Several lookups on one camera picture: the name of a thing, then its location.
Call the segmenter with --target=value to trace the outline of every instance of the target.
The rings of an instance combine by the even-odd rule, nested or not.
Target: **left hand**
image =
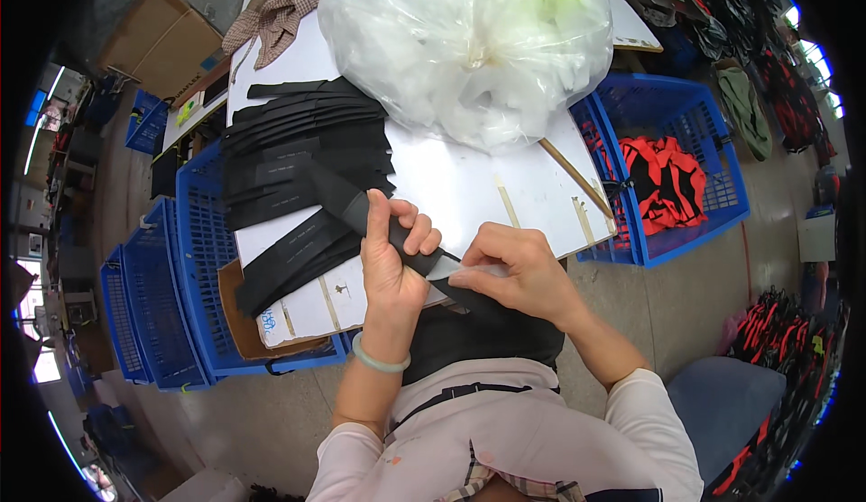
[[[367,190],[367,199],[370,201],[367,236],[361,241],[367,294],[364,350],[380,361],[400,363],[415,333],[429,282],[403,265],[396,248],[388,242],[388,223],[395,215],[400,225],[411,230],[404,243],[409,255],[432,253],[439,246],[442,234],[432,226],[427,215],[419,215],[418,207],[405,200],[388,200],[376,189]],[[394,345],[388,346],[388,350],[375,350],[380,343],[374,341],[378,340],[392,341]]]

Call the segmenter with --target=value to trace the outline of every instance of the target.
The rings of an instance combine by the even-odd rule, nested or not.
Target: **forearm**
[[[400,364],[409,354],[415,323],[387,323],[381,316],[367,313],[361,345],[377,361]],[[352,357],[337,391],[332,427],[361,423],[384,438],[384,424],[402,382],[403,373],[380,372]]]
[[[557,326],[565,328],[584,365],[608,391],[636,368],[652,370],[635,345],[592,313],[579,297],[569,309],[567,319]]]

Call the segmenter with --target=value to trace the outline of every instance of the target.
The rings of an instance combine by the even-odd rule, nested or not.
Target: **pink shirt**
[[[443,388],[474,382],[534,389],[482,391],[413,415],[385,443],[358,423],[319,446],[309,502],[443,499],[466,485],[470,446],[478,462],[537,482],[576,481],[587,500],[699,500],[695,450],[662,380],[639,368],[607,398],[604,420],[570,410],[551,368],[519,357],[451,364],[402,388],[389,423]],[[637,491],[642,491],[640,498]]]

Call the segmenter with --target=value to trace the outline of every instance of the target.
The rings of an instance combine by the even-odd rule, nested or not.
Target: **right hand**
[[[485,222],[478,228],[462,264],[476,266],[499,260],[508,265],[507,277],[467,269],[452,274],[448,283],[483,293],[502,306],[546,319],[567,332],[569,320],[583,301],[553,256],[547,237],[537,229]]]

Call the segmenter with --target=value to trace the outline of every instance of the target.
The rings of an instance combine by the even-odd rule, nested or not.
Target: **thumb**
[[[448,283],[455,288],[468,288],[472,291],[496,299],[500,303],[514,291],[514,281],[509,278],[493,276],[489,272],[464,269],[453,273]]]
[[[372,248],[381,248],[383,244],[388,244],[388,221],[391,219],[391,205],[384,193],[376,189],[367,190],[367,201],[370,202],[370,208],[367,211],[366,242]]]

